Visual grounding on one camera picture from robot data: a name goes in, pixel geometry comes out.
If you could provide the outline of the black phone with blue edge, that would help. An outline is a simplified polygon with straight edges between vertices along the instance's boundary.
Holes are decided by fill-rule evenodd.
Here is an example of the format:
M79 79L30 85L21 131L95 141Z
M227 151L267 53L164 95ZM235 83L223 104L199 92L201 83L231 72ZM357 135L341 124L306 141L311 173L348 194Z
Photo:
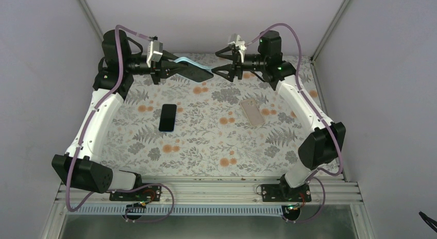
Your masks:
M173 132L175 128L177 105L176 104L164 104L161 109L159 131L160 132Z

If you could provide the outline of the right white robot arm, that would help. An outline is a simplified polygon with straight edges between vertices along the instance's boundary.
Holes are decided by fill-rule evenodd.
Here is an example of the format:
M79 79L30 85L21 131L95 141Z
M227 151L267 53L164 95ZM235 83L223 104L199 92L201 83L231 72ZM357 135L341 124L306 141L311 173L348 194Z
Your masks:
M260 72L261 79L287 102L306 130L307 138L298 148L298 162L281 177L279 195L284 201L292 201L299 194L298 187L321 171L321 165L341 158L346 129L316 104L304 88L299 68L283 59L279 32L266 30L256 41L259 43L257 54L248 54L248 44L233 34L227 46L215 52L217 57L232 63L215 67L212 72L230 82L235 78L241 80L244 72Z

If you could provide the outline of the cream white phone case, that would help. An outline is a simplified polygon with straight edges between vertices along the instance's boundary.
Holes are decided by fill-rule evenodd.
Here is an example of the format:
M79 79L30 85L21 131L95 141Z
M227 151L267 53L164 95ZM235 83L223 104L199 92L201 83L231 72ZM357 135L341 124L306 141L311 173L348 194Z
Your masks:
M256 127L265 123L265 119L253 98L241 101L240 106L251 126Z

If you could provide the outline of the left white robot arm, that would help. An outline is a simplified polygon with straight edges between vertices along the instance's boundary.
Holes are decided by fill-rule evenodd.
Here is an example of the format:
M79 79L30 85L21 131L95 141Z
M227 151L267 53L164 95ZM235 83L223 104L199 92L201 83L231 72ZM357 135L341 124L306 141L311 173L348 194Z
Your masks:
M126 100L134 75L150 75L154 84L188 67L176 63L176 56L162 49L157 37L149 39L149 48L132 53L135 41L126 31L110 30L103 35L104 57L98 65L92 99L81 128L62 155L54 155L52 167L62 182L72 188L104 193L123 190L130 200L143 195L139 175L116 170L98 162L104 140L115 114Z

